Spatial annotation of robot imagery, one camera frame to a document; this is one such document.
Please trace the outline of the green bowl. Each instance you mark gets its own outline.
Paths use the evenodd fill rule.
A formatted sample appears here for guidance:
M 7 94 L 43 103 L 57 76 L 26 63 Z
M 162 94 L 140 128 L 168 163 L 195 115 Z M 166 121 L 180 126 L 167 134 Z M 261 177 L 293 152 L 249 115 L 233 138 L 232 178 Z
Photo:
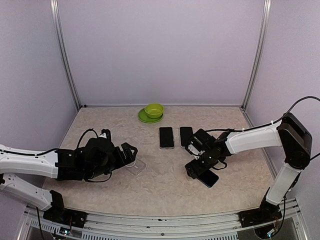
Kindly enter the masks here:
M 151 119 L 160 118 L 163 115 L 164 110 L 164 106 L 160 103 L 150 103 L 144 108 L 146 115 Z

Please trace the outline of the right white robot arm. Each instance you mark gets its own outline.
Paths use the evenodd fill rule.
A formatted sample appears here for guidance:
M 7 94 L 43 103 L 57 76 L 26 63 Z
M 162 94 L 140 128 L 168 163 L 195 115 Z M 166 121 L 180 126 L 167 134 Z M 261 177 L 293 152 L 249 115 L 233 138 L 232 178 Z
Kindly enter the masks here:
M 195 158 L 185 165 L 187 175 L 202 180 L 216 164 L 223 164 L 232 155 L 269 147 L 283 148 L 284 164 L 265 194 L 266 203 L 255 212 L 260 222 L 268 221 L 276 212 L 275 206 L 310 164 L 313 141 L 310 132 L 292 113 L 261 126 L 220 132 L 218 137 L 213 137 L 201 128 L 189 138 L 185 149 Z

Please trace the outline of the aluminium frame post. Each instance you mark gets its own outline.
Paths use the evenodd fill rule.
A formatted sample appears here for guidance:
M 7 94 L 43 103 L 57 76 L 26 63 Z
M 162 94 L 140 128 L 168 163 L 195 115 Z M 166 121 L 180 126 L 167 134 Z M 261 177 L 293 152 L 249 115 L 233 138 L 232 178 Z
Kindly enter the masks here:
M 262 18 L 260 23 L 257 47 L 256 47 L 254 59 L 253 59 L 252 69 L 249 76 L 249 82 L 248 82 L 244 99 L 241 105 L 241 108 L 244 112 L 248 109 L 250 99 L 254 90 L 255 82 L 257 79 L 257 74 L 259 71 L 259 66 L 260 66 L 262 55 L 263 55 L 263 48 L 264 48 L 265 39 L 267 35 L 267 30 L 268 30 L 271 5 L 272 5 L 271 0 L 265 0 L 263 3 L 263 12 L 262 12 Z
M 80 98 L 76 89 L 76 85 L 72 76 L 70 62 L 67 54 L 65 41 L 64 41 L 63 28 L 62 28 L 62 23 L 60 18 L 58 1 L 50 0 L 50 8 L 51 8 L 54 27 L 55 27 L 58 48 L 59 48 L 59 52 L 60 52 L 60 56 L 63 64 L 63 69 L 66 75 L 67 84 L 68 84 L 75 108 L 77 111 L 79 111 L 82 105 L 81 105 L 81 101 L 80 101 Z

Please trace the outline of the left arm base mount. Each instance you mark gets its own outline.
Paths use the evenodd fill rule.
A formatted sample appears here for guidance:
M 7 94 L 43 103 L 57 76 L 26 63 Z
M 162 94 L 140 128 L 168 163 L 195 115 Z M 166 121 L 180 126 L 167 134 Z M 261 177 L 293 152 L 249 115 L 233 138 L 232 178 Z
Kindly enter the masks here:
M 43 218 L 55 223 L 83 229 L 88 214 L 84 211 L 66 208 L 63 196 L 57 191 L 50 190 L 49 193 L 52 200 L 50 208 L 43 212 Z

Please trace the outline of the black phone blue edge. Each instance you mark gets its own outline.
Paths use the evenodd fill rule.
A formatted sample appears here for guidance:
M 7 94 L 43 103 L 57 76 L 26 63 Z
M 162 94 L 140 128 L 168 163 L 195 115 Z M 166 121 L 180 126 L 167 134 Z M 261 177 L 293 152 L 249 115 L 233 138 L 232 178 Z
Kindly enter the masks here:
M 212 188 L 217 181 L 219 180 L 219 176 L 216 175 L 211 170 L 206 170 L 202 174 L 200 174 L 197 178 L 201 183 L 203 183 L 206 187 Z

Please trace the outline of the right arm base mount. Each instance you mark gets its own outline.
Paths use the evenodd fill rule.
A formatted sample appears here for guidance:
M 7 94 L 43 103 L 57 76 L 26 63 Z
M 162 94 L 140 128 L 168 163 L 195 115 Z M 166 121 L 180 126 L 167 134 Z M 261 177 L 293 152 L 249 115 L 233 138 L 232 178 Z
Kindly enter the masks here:
M 279 204 L 274 205 L 267 202 L 264 196 L 259 207 L 240 211 L 238 217 L 241 227 L 246 228 L 281 219 L 283 215 Z

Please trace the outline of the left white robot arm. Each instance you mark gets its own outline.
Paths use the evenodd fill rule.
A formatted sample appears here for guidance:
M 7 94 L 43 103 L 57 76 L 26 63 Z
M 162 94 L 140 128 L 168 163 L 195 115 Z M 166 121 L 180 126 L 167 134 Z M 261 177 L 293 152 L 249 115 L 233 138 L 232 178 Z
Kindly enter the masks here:
M 127 142 L 115 146 L 104 134 L 90 138 L 75 150 L 54 148 L 37 153 L 31 150 L 0 147 L 0 189 L 27 201 L 42 211 L 49 210 L 57 221 L 70 218 L 60 193 L 38 188 L 16 174 L 43 176 L 57 181 L 93 183 L 101 175 L 110 175 L 136 160 L 138 149 Z

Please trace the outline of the left aluminium frame post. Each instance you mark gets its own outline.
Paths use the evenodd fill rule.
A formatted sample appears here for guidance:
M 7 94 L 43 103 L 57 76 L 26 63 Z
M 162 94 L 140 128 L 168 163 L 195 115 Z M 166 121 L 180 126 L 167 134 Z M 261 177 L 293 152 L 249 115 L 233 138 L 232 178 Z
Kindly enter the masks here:
M 68 84 L 75 108 L 77 111 L 79 111 L 82 105 L 81 105 L 81 101 L 80 101 L 80 98 L 76 89 L 76 85 L 72 76 L 70 62 L 67 54 L 65 41 L 64 41 L 63 28 L 62 28 L 62 23 L 60 18 L 58 1 L 50 0 L 50 8 L 51 8 L 54 27 L 55 27 L 58 48 L 59 48 L 59 52 L 60 52 L 60 56 L 63 64 L 63 69 L 66 75 L 67 84 Z

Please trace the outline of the right aluminium frame post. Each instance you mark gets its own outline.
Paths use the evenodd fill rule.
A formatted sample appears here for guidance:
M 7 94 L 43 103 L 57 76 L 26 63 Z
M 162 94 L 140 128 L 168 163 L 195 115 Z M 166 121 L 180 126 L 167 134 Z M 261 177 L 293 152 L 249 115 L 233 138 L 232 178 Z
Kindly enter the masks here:
M 254 90 L 255 82 L 257 79 L 257 74 L 259 71 L 259 66 L 260 66 L 262 55 L 263 55 L 263 48 L 264 48 L 265 39 L 267 35 L 267 30 L 268 30 L 271 5 L 272 5 L 271 0 L 265 0 L 263 3 L 263 12 L 262 12 L 262 18 L 260 23 L 257 47 L 256 47 L 254 59 L 253 59 L 252 69 L 249 76 L 249 82 L 248 82 L 244 99 L 241 105 L 241 108 L 244 112 L 248 109 L 250 99 Z

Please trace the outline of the green saucer plate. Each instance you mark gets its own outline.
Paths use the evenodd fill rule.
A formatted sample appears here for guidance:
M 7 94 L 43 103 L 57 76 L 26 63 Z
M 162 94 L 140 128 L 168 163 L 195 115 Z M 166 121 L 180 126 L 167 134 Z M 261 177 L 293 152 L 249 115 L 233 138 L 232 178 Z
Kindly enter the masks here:
M 164 114 L 162 114 L 158 118 L 150 118 L 149 116 L 147 116 L 147 114 L 143 108 L 138 112 L 138 119 L 141 122 L 147 123 L 147 124 L 157 123 L 157 122 L 161 121 L 163 119 L 163 117 L 164 117 Z

